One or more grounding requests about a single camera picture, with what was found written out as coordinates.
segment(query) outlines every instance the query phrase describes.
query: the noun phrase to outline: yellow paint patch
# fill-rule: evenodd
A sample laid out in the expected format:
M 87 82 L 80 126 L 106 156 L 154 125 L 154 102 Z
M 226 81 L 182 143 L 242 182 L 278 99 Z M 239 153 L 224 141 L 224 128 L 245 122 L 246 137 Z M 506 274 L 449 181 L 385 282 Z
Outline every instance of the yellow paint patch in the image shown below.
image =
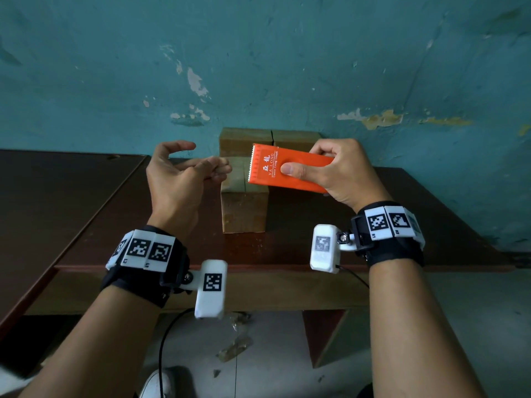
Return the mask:
M 362 116 L 360 109 L 351 111 L 349 114 L 339 114 L 338 120 L 356 120 L 361 121 L 368 130 L 375 130 L 377 127 L 389 127 L 400 124 L 404 118 L 403 114 L 395 114 L 393 109 L 384 111 L 381 115 L 374 114 L 369 117 Z
M 418 121 L 419 124 L 431 123 L 440 126 L 469 126 L 473 123 L 472 120 L 464 120 L 461 117 L 445 117 L 443 119 L 436 119 L 435 117 L 428 117 Z
M 523 137 L 524 135 L 527 134 L 527 132 L 528 132 L 529 130 L 531 130 L 531 125 L 529 125 L 529 124 L 524 124 L 524 125 L 522 125 L 522 126 L 520 127 L 520 131 L 518 132 L 518 135 L 519 135 L 520 137 Z

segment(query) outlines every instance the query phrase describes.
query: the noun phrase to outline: left forearm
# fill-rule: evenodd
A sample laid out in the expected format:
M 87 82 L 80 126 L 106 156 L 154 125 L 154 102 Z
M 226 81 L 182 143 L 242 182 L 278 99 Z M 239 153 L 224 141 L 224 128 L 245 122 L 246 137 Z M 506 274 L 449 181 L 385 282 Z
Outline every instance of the left forearm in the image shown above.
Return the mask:
M 160 308 L 105 288 L 21 398 L 131 397 Z

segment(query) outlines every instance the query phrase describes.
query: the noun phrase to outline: dark brown tabletop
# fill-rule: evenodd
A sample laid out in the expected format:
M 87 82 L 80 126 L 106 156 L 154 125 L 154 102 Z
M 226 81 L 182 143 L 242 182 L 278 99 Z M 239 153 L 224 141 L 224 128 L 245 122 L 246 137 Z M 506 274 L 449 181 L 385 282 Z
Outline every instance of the dark brown tabletop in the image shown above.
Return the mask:
M 0 150 L 0 339 L 145 156 Z
M 509 271 L 513 266 L 406 171 L 379 167 L 393 195 L 415 213 L 426 239 L 426 269 L 432 271 Z M 123 185 L 57 268 L 102 271 L 122 236 L 143 226 L 151 212 L 144 167 Z M 353 212 L 317 193 L 270 187 L 266 232 L 223 234 L 220 187 L 205 185 L 199 224 L 189 239 L 193 267 L 209 258 L 225 260 L 229 271 L 309 271 L 313 228 L 319 223 L 346 229 Z M 342 265 L 366 271 L 365 261 L 342 254 Z

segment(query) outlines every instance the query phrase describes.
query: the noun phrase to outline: person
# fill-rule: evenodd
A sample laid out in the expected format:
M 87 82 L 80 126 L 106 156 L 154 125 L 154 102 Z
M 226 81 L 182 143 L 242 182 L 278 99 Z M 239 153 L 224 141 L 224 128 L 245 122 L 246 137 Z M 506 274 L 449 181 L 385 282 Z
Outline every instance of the person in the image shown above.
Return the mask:
M 152 199 L 148 224 L 183 243 L 198 221 L 203 180 L 221 182 L 231 171 L 227 159 L 213 156 L 170 163 L 171 153 L 194 148 L 187 141 L 161 143 L 146 170 Z M 325 167 L 285 163 L 281 172 L 321 185 L 354 212 L 392 200 L 358 141 L 318 140 L 310 152 L 334 160 Z M 370 267 L 369 284 L 374 396 L 486 396 L 417 263 L 377 263 Z M 138 295 L 105 287 L 20 397 L 133 396 L 159 315 L 160 307 Z M 166 398 L 173 397 L 167 373 L 163 388 Z M 141 398 L 158 397 L 155 373 Z

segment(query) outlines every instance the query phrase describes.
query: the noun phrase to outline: teal wall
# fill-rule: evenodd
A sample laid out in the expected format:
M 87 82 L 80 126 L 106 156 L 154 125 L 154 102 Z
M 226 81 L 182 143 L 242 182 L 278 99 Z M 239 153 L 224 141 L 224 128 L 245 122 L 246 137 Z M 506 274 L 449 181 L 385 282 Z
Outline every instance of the teal wall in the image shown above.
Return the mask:
M 185 138 L 203 156 L 223 126 L 356 137 L 496 247 L 531 250 L 529 34 L 530 0 L 0 0 L 0 147 Z M 358 108 L 405 115 L 338 120 Z

